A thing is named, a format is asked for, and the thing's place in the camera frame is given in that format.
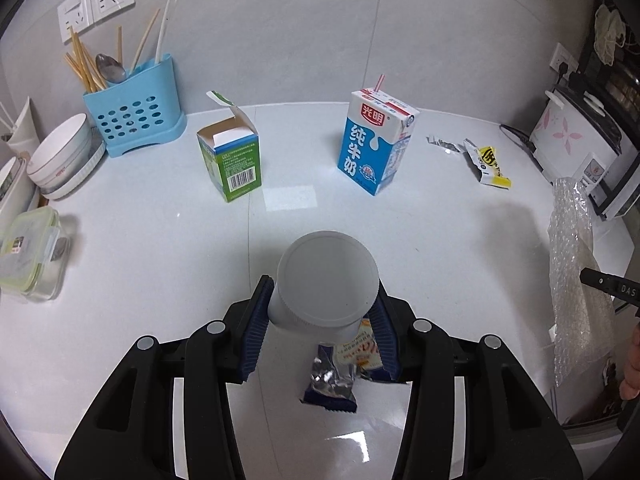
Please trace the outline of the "person's right hand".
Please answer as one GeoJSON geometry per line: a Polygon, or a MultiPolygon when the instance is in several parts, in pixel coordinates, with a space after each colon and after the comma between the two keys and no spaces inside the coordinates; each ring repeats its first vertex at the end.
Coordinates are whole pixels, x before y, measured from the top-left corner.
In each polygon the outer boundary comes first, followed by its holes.
{"type": "Polygon", "coordinates": [[[631,344],[624,365],[624,377],[620,383],[620,397],[632,400],[640,392],[640,326],[634,326],[631,344]]]}

